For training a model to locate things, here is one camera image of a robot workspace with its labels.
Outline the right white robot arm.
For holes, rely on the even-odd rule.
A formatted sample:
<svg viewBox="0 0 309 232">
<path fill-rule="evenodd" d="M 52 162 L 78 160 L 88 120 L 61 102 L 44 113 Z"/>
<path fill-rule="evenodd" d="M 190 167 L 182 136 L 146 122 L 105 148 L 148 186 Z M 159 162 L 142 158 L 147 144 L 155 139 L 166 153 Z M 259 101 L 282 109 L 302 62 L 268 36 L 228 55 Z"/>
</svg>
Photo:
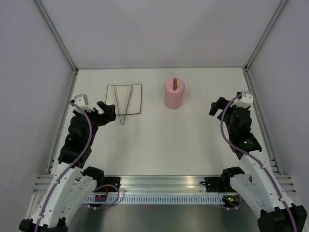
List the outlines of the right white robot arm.
<svg viewBox="0 0 309 232">
<path fill-rule="evenodd" d="M 252 95 L 240 92 L 230 101 L 220 97 L 211 104 L 211 116 L 222 111 L 218 119 L 223 139 L 253 178 L 249 180 L 240 167 L 224 169 L 221 187 L 240 195 L 256 215 L 259 231 L 301 232 L 307 211 L 304 206 L 296 205 L 281 187 L 259 142 L 251 133 L 252 104 Z"/>
</svg>

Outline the pink cylindrical lunch box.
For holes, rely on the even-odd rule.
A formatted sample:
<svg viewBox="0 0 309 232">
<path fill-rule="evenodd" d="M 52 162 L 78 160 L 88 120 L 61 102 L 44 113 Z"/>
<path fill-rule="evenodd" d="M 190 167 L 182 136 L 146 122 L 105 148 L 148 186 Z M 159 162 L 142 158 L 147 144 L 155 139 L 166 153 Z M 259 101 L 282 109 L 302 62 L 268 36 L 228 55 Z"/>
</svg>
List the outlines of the pink cylindrical lunch box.
<svg viewBox="0 0 309 232">
<path fill-rule="evenodd" d="M 168 109 L 175 110 L 181 107 L 183 103 L 184 89 L 177 90 L 165 89 L 164 104 Z"/>
</svg>

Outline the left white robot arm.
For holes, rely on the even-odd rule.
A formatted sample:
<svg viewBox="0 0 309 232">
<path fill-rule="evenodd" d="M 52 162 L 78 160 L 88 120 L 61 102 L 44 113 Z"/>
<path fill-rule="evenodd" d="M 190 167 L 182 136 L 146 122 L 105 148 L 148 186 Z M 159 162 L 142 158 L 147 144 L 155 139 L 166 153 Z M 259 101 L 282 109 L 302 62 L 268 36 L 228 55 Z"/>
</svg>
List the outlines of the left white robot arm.
<svg viewBox="0 0 309 232">
<path fill-rule="evenodd" d="M 60 151 L 54 177 L 34 214 L 20 222 L 22 232 L 67 232 L 74 215 L 86 197 L 105 187 L 104 171 L 84 165 L 101 126 L 116 120 L 115 105 L 99 101 L 98 109 L 78 100 L 74 107 L 68 135 Z"/>
</svg>

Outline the pink lid with brown handle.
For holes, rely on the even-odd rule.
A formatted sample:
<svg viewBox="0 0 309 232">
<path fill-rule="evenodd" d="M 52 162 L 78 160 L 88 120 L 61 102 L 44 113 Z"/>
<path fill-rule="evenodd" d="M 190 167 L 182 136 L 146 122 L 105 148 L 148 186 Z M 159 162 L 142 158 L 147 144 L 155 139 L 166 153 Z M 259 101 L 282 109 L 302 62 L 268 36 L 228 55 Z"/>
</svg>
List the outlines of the pink lid with brown handle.
<svg viewBox="0 0 309 232">
<path fill-rule="evenodd" d="M 164 90 L 171 95 L 180 95 L 185 91 L 185 84 L 180 78 L 170 78 L 165 82 Z"/>
</svg>

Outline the metal tongs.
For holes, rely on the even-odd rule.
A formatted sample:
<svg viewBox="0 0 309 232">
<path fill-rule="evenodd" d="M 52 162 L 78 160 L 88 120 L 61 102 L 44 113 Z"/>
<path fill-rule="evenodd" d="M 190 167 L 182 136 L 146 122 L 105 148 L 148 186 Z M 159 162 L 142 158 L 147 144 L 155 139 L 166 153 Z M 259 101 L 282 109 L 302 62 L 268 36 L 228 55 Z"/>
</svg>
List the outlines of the metal tongs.
<svg viewBox="0 0 309 232">
<path fill-rule="evenodd" d="M 126 122 L 132 96 L 133 85 L 114 86 L 114 97 L 121 126 Z"/>
</svg>

